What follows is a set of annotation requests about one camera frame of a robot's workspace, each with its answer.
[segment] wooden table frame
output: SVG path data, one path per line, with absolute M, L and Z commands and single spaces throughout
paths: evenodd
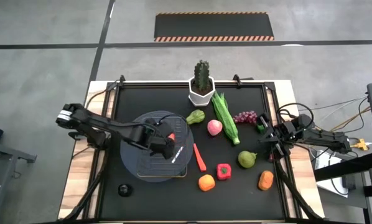
M 186 81 L 131 81 L 126 83 L 158 83 L 158 82 L 186 82 Z M 215 81 L 215 82 L 236 82 L 236 81 Z M 287 103 L 295 103 L 294 92 L 292 90 L 292 85 L 290 80 L 248 80 L 243 82 L 249 83 L 262 83 L 262 82 L 274 82 L 276 87 L 276 95 L 277 95 L 277 102 L 279 106 L 285 105 Z M 88 101 L 93 95 L 99 93 L 106 89 L 107 81 L 94 81 L 90 83 L 90 87 L 88 89 L 88 94 L 86 96 L 86 101 Z M 273 96 L 270 91 L 267 91 L 267 98 L 269 107 L 271 110 L 272 121 L 274 124 L 277 123 L 275 107 L 274 107 L 274 100 Z M 96 96 L 90 103 L 88 109 L 96 114 L 102 114 L 103 104 L 105 100 L 105 94 L 101 94 Z M 107 113 L 102 114 L 103 116 L 110 117 L 111 112 L 113 110 L 113 101 L 114 101 L 114 91 L 111 91 L 108 97 L 108 107 Z M 291 114 L 298 115 L 298 109 L 296 105 L 288 106 L 287 109 L 290 111 Z M 77 141 L 75 143 L 73 154 L 80 152 L 81 150 L 87 148 L 86 140 Z M 98 160 L 97 160 L 97 168 L 98 170 L 101 167 L 103 162 L 103 155 L 104 151 L 99 152 Z M 70 163 L 70 168 L 68 171 L 67 182 L 64 190 L 64 194 L 62 197 L 62 202 L 60 206 L 60 210 L 58 213 L 58 218 L 66 217 L 74 208 L 74 206 L 79 202 L 82 198 L 83 194 L 86 192 L 88 187 L 90 174 L 91 174 L 91 167 L 92 167 L 92 160 L 94 154 L 97 154 L 94 149 L 87 149 L 85 152 L 77 155 L 74 159 L 72 159 Z M 291 150 L 291 165 L 292 170 L 294 173 L 295 184 L 297 190 L 303 196 L 305 201 L 308 203 L 309 206 L 312 207 L 314 212 L 321 217 L 324 217 L 324 212 L 322 208 L 322 203 L 320 201 L 319 192 L 316 186 L 316 181 L 314 177 L 314 172 L 312 165 L 310 163 L 309 152 L 305 149 L 300 147 L 294 147 Z M 282 165 L 284 166 L 285 161 L 284 159 L 281 161 Z M 294 203 L 291 193 L 289 192 L 286 186 L 286 196 L 287 196 L 287 203 L 288 209 L 290 213 L 290 217 L 295 217 L 295 209 Z M 88 212 L 88 218 L 93 218 L 96 210 L 97 204 L 97 194 L 98 194 L 99 187 L 93 193 L 91 198 L 91 203 Z

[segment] concrete floor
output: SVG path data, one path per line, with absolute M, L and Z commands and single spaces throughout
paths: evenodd
M 0 44 L 97 43 L 108 0 L 0 1 Z M 154 15 L 167 11 L 267 11 L 276 40 L 372 39 L 372 0 L 117 0 L 106 42 L 152 42 Z M 55 124 L 65 103 L 83 103 L 95 49 L 0 50 L 2 143 L 38 154 L 20 162 L 0 223 L 55 220 L 73 141 Z M 372 45 L 310 47 L 199 47 L 105 49 L 97 80 L 185 80 L 199 59 L 217 80 L 240 77 L 290 79 L 298 102 L 311 107 L 363 96 L 372 83 Z M 331 128 L 357 113 L 357 103 L 321 121 L 334 108 L 315 111 Z M 350 136 L 372 142 L 371 114 Z M 360 126 L 358 120 L 347 129 Z M 363 222 L 359 208 L 323 198 L 331 220 Z

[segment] black ball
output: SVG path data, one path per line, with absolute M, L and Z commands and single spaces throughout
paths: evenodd
M 118 194 L 121 197 L 129 197 L 131 196 L 132 192 L 133 188 L 129 184 L 120 184 L 118 186 Z

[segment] white pot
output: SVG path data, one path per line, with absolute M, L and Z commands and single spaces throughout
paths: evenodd
M 208 78 L 211 80 L 212 91 L 203 96 L 192 91 L 192 82 L 194 80 L 194 77 L 188 80 L 188 98 L 194 106 L 206 106 L 210 103 L 211 97 L 215 92 L 215 81 L 212 77 Z

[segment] orange squash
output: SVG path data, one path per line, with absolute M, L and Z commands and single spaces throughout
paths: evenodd
M 198 180 L 198 186 L 202 191 L 209 191 L 215 187 L 215 180 L 210 174 L 205 174 Z
M 269 190 L 273 184 L 273 173 L 265 170 L 259 178 L 258 187 L 261 190 Z

